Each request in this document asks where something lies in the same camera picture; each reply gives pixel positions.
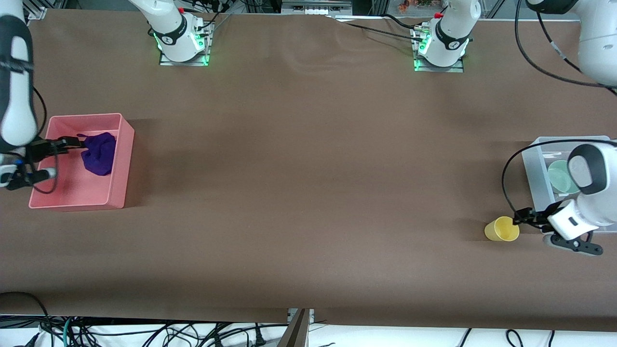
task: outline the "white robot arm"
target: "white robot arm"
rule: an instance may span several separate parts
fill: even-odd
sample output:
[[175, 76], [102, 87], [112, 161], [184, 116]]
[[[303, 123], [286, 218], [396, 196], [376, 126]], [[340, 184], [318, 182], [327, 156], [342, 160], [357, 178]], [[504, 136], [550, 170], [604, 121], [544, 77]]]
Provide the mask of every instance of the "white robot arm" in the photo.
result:
[[0, 5], [0, 153], [25, 146], [37, 132], [32, 106], [32, 37], [22, 2]]
[[435, 66], [454, 65], [465, 53], [469, 34], [481, 13], [478, 0], [450, 0], [443, 18], [429, 21], [430, 40], [418, 52]]
[[201, 18], [188, 12], [180, 13], [173, 0], [129, 1], [146, 16], [161, 51], [171, 61], [188, 61], [204, 50]]
[[574, 13], [581, 19], [581, 71], [608, 86], [617, 85], [617, 2], [612, 0], [526, 0], [543, 14]]
[[540, 228], [549, 246], [599, 256], [603, 249], [591, 243], [593, 231], [617, 222], [617, 142], [594, 140], [577, 146], [569, 155], [568, 171], [580, 193], [544, 211], [518, 210], [514, 224]]

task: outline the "brown table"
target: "brown table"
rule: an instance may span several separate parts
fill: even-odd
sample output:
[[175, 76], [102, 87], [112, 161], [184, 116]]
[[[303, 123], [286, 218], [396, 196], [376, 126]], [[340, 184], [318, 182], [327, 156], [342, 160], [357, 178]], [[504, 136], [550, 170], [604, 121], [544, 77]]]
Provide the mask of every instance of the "brown table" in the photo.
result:
[[[548, 27], [576, 57], [578, 25]], [[512, 243], [482, 233], [510, 214], [499, 178], [513, 151], [617, 135], [614, 96], [533, 70], [512, 22], [478, 23], [463, 74], [414, 72], [405, 40], [320, 16], [234, 16], [209, 67], [159, 67], [147, 28], [84, 10], [31, 25], [50, 113], [121, 112], [136, 139], [125, 209], [31, 211], [29, 190], [2, 192], [2, 291], [71, 316], [281, 321], [314, 307], [332, 324], [617, 328], [617, 236], [584, 257], [530, 228]], [[580, 78], [537, 23], [521, 35], [540, 65]], [[528, 206], [520, 162], [508, 186]]]

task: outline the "pink bin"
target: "pink bin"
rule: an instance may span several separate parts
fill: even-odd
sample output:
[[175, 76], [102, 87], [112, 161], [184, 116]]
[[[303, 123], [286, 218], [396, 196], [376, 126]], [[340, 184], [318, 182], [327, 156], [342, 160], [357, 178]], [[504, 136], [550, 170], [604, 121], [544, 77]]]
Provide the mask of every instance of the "pink bin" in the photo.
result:
[[[80, 154], [85, 149], [72, 149], [68, 154], [60, 154], [55, 192], [45, 195], [32, 190], [31, 209], [68, 212], [124, 207], [135, 131], [121, 114], [57, 115], [49, 119], [45, 137], [54, 140], [61, 136], [98, 135], [104, 132], [116, 137], [112, 173], [97, 176], [86, 170]], [[39, 164], [39, 168], [53, 166], [53, 157], [45, 158]], [[52, 184], [53, 179], [43, 181], [37, 187], [50, 190]]]

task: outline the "purple cloth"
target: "purple cloth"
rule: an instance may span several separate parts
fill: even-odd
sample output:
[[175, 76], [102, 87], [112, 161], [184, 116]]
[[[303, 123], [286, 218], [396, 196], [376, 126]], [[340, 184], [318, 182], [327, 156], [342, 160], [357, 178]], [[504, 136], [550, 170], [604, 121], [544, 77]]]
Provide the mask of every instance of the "purple cloth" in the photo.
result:
[[88, 149], [81, 152], [81, 158], [86, 170], [99, 176], [111, 174], [114, 164], [115, 137], [110, 133], [85, 137], [83, 143]]

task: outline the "yellow plastic cup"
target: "yellow plastic cup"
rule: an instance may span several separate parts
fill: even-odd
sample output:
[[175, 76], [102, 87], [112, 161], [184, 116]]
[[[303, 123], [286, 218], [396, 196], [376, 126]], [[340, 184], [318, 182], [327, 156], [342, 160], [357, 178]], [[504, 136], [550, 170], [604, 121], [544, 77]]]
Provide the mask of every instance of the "yellow plastic cup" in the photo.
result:
[[484, 227], [484, 234], [491, 241], [514, 241], [518, 238], [520, 229], [513, 225], [510, 217], [499, 217]]

